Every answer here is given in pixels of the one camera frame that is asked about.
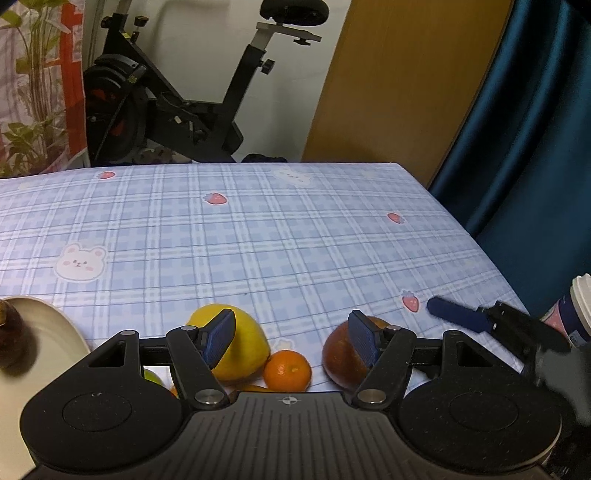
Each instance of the cup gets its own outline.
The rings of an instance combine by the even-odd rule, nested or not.
[[[576,277],[570,290],[540,320],[562,333],[574,347],[591,342],[591,275]]]

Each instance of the white wall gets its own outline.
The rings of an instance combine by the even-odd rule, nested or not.
[[[257,73],[237,116],[244,143],[236,153],[299,160],[306,144],[336,42],[350,0],[328,0],[330,17],[308,30],[323,37],[305,47],[291,37],[275,35],[267,58],[276,61],[270,75]],[[111,14],[116,0],[107,0],[104,14]],[[221,102],[245,46],[258,21],[260,0],[134,0],[133,16],[150,21],[138,40],[152,61],[187,99]],[[96,0],[87,0],[85,58]],[[105,31],[99,31],[96,55]]]

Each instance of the bottle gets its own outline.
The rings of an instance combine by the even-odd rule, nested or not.
[[[5,300],[0,300],[0,368],[20,359],[25,351],[26,330],[21,314]]]

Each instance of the white plate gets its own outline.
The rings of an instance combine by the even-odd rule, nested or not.
[[[35,466],[18,428],[22,409],[90,350],[70,320],[52,305],[33,297],[4,300],[18,310],[34,339],[24,361],[0,369],[0,480],[17,480]]]

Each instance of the yellow lemon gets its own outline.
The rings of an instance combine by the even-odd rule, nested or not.
[[[252,375],[260,369],[271,354],[267,337],[261,326],[245,311],[212,303],[195,310],[187,325],[203,327],[223,309],[232,309],[236,316],[236,335],[224,353],[222,359],[213,369],[213,375],[223,382],[234,382]]]

